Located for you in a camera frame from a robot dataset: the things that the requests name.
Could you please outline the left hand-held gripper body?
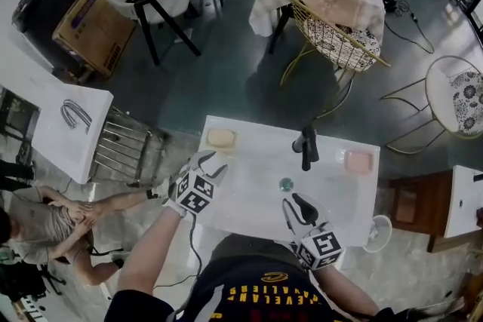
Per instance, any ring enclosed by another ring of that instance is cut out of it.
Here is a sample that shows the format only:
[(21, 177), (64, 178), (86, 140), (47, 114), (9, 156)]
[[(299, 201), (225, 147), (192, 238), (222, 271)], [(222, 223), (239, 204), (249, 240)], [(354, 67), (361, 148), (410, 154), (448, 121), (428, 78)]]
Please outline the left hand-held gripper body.
[(168, 191), (168, 206), (180, 215), (199, 215), (212, 202), (214, 185), (196, 172), (187, 172), (172, 179)]

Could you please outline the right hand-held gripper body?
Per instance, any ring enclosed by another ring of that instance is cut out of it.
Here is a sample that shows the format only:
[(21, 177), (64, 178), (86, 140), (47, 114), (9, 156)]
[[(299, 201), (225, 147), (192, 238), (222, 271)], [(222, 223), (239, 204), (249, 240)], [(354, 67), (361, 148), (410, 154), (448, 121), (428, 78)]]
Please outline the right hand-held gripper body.
[(344, 251), (329, 222), (295, 234), (294, 247), (300, 264), (310, 271), (333, 265)]

